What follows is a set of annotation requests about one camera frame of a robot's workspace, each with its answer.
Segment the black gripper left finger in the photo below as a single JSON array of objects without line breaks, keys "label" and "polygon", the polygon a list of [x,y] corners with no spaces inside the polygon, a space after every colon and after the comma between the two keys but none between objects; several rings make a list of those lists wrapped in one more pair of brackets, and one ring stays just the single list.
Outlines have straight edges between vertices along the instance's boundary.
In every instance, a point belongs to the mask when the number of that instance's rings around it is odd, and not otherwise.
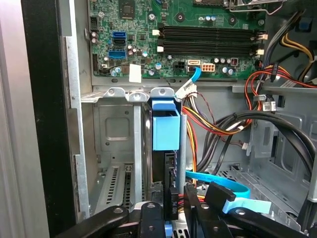
[{"label": "black gripper left finger", "polygon": [[146,202],[130,212],[111,206],[57,235],[58,238],[163,238],[163,209]]}]

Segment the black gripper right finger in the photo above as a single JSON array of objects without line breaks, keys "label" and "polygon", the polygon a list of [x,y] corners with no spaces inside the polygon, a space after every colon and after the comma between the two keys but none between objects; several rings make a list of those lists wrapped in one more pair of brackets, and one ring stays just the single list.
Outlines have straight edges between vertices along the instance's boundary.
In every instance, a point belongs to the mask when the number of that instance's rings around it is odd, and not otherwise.
[{"label": "black gripper right finger", "polygon": [[184,186],[184,213],[192,238],[308,238],[262,213],[237,205],[225,211],[236,195],[221,185],[210,185],[202,203],[192,185]]}]

